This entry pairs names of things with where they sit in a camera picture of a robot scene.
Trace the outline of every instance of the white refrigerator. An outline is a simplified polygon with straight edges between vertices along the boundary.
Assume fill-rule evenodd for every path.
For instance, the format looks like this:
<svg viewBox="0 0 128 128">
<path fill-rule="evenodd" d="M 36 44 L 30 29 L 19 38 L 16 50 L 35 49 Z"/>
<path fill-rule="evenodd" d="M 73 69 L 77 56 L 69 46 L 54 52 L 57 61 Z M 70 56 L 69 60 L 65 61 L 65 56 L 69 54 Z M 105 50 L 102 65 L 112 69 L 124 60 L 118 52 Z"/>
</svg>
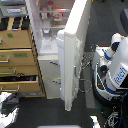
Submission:
<svg viewBox="0 0 128 128">
<path fill-rule="evenodd" d="M 70 111 L 79 89 L 92 0 L 26 0 L 47 99 Z"/>
</svg>

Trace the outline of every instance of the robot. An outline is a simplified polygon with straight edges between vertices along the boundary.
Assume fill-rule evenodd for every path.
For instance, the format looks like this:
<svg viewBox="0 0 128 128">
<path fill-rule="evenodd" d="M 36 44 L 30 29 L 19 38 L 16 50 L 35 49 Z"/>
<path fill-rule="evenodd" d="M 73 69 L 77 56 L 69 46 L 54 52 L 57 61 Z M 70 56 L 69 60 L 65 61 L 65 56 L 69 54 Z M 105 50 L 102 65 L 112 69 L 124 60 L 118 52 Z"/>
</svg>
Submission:
<svg viewBox="0 0 128 128">
<path fill-rule="evenodd" d="M 92 69 L 100 99 L 116 103 L 128 89 L 128 37 L 116 33 L 110 47 L 96 47 Z"/>
</svg>

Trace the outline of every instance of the floor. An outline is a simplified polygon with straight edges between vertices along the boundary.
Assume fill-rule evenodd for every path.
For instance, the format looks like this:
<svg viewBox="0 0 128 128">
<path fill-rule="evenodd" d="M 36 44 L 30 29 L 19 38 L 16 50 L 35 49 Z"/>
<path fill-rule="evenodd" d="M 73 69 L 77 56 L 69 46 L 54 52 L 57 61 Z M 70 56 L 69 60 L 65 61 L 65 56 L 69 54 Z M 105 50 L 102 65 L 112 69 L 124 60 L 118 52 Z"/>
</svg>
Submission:
<svg viewBox="0 0 128 128">
<path fill-rule="evenodd" d="M 86 38 L 87 54 L 93 56 L 94 44 L 109 46 L 114 33 L 118 32 L 126 36 L 120 22 L 120 12 L 127 7 L 127 0 L 125 2 L 105 0 L 104 3 L 94 0 Z M 91 80 L 90 67 L 82 71 L 81 78 Z M 80 88 L 87 91 L 90 83 L 80 81 Z M 64 102 L 60 99 L 22 98 L 17 121 L 10 128 L 37 128 L 43 125 L 79 125 L 82 128 L 92 128 L 91 115 L 98 117 L 99 124 L 103 128 L 106 119 L 101 114 L 101 106 L 93 96 L 92 90 L 89 93 L 79 91 L 70 112 L 64 110 Z"/>
</svg>

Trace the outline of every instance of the wooden cabinet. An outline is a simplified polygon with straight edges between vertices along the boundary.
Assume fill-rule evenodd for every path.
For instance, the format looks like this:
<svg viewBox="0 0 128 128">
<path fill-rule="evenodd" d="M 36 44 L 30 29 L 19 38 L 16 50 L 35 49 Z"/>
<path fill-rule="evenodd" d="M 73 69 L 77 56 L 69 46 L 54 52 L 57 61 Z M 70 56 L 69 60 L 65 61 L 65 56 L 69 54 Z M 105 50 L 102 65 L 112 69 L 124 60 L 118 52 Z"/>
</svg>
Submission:
<svg viewBox="0 0 128 128">
<path fill-rule="evenodd" d="M 38 92 L 38 77 L 35 81 L 0 82 L 0 92 Z"/>
<path fill-rule="evenodd" d="M 0 31 L 0 49 L 31 48 L 29 30 Z"/>
<path fill-rule="evenodd" d="M 14 18 L 9 18 L 8 22 L 7 30 L 0 31 L 0 92 L 45 96 L 30 28 L 12 31 Z M 36 76 L 35 80 L 22 79 L 33 76 Z"/>
</svg>

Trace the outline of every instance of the drawer handle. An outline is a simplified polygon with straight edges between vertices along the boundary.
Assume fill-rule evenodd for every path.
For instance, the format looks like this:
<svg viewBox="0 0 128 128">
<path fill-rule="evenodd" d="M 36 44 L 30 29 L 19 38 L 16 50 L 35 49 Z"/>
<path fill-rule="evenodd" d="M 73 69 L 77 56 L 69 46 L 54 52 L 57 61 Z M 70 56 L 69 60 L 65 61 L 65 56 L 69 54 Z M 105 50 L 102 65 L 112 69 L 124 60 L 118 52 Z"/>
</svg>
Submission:
<svg viewBox="0 0 128 128">
<path fill-rule="evenodd" d="M 1 87 L 1 92 L 18 92 L 20 89 L 20 86 L 18 85 L 17 90 L 3 90 L 3 86 Z"/>
<path fill-rule="evenodd" d="M 6 61 L 0 61 L 0 63 L 8 63 L 9 59 L 7 59 Z"/>
<path fill-rule="evenodd" d="M 14 72 L 3 72 L 3 73 L 0 73 L 0 75 L 13 75 L 13 74 L 16 74 L 16 71 L 14 71 Z"/>
</svg>

